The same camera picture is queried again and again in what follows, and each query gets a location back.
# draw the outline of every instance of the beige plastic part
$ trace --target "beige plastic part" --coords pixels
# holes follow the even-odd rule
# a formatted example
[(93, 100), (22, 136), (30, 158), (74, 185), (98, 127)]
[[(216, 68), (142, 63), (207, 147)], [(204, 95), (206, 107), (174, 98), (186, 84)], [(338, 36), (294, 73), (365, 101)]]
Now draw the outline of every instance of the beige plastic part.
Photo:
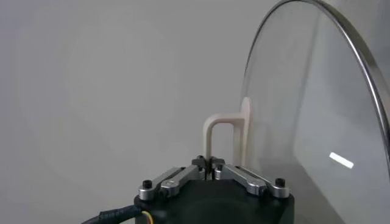
[(240, 113), (214, 114), (203, 126), (204, 157), (211, 157), (211, 138), (216, 124), (233, 125), (233, 165), (245, 166), (247, 161), (247, 142), (250, 125), (250, 99), (245, 97), (241, 103)]

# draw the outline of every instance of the yellow wire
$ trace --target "yellow wire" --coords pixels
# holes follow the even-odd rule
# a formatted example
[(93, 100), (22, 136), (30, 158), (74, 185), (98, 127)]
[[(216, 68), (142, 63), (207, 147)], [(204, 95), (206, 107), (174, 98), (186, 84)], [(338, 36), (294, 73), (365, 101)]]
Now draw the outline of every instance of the yellow wire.
[(153, 223), (153, 217), (152, 217), (152, 215), (149, 212), (142, 211), (142, 214), (146, 215), (147, 219), (149, 219), (150, 224), (154, 224)]

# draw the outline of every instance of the gray background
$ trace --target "gray background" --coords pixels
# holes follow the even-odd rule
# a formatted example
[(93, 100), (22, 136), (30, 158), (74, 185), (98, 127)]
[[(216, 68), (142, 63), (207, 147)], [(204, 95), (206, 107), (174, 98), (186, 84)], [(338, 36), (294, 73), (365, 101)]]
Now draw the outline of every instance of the gray background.
[[(79, 223), (187, 165), (203, 121), (238, 109), (276, 2), (1, 0), (1, 223)], [(328, 2), (389, 77), (389, 2)], [(227, 127), (214, 154), (231, 160)]]

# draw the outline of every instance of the metal rim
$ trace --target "metal rim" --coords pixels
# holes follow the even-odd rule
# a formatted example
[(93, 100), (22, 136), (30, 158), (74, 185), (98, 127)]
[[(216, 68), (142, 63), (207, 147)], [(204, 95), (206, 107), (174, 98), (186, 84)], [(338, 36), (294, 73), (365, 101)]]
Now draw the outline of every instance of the metal rim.
[(390, 128), (389, 128), (389, 118), (390, 118), (390, 94), (388, 87), (386, 86), (385, 79), (382, 76), (382, 73), (379, 70), (377, 63), (374, 60), (374, 57), (371, 54), (371, 51), (367, 47), (367, 44), (363, 41), (360, 34), (356, 29), (351, 25), (351, 23), (336, 9), (332, 6), (320, 1), (320, 0), (282, 0), (277, 3), (267, 15), (262, 20), (259, 28), (257, 29), (255, 38), (253, 39), (252, 46), (250, 47), (249, 56), (247, 59), (244, 81), (243, 81), (243, 92), (242, 97), (245, 97), (245, 79), (247, 77), (247, 70), (250, 61), (250, 56), (255, 47), (257, 38), (263, 28), (264, 24), (268, 18), (282, 5), (289, 2), (304, 2), (311, 5), (314, 5), (322, 13), (327, 15), (330, 20), (333, 21), (333, 24), (336, 25), (338, 30), (341, 32), (342, 36), (348, 43), (351, 48), (356, 60), (358, 61), (359, 67), (363, 73), (366, 85), (371, 94), (372, 102), (375, 107), (375, 112), (377, 114), (377, 119), (380, 124), (380, 129), (382, 133), (383, 143), (385, 145), (385, 155), (386, 162), (388, 165), (388, 174), (390, 176)]

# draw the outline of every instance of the clear glass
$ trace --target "clear glass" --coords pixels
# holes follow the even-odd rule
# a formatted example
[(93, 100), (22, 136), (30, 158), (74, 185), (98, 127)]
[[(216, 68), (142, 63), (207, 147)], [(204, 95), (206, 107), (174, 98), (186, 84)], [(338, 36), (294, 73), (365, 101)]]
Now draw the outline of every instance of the clear glass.
[(305, 2), (272, 13), (252, 51), (244, 96), (253, 105), (249, 167), (286, 178), (296, 223), (389, 223), (377, 115), (360, 66), (331, 19)]

